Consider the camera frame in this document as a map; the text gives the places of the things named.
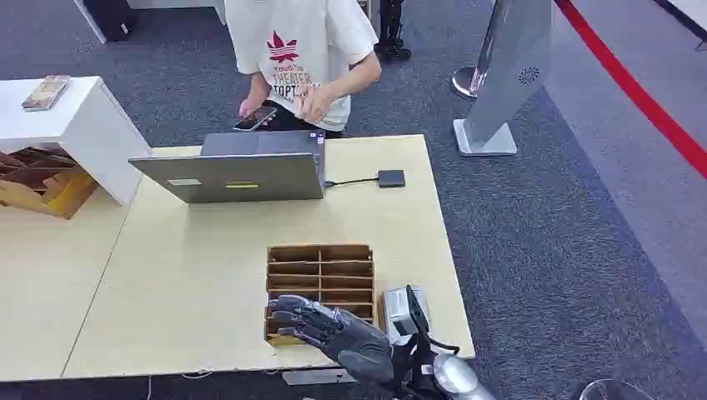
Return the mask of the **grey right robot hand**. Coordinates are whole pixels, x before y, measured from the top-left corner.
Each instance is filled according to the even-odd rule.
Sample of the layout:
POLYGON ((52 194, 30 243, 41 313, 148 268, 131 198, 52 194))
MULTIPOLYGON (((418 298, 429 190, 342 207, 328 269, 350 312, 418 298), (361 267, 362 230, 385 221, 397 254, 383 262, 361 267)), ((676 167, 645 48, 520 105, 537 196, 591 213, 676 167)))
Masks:
POLYGON ((340 307, 280 295, 268 302, 278 333, 319 349, 359 381, 385 384, 394 378, 393 350, 386 335, 340 307))

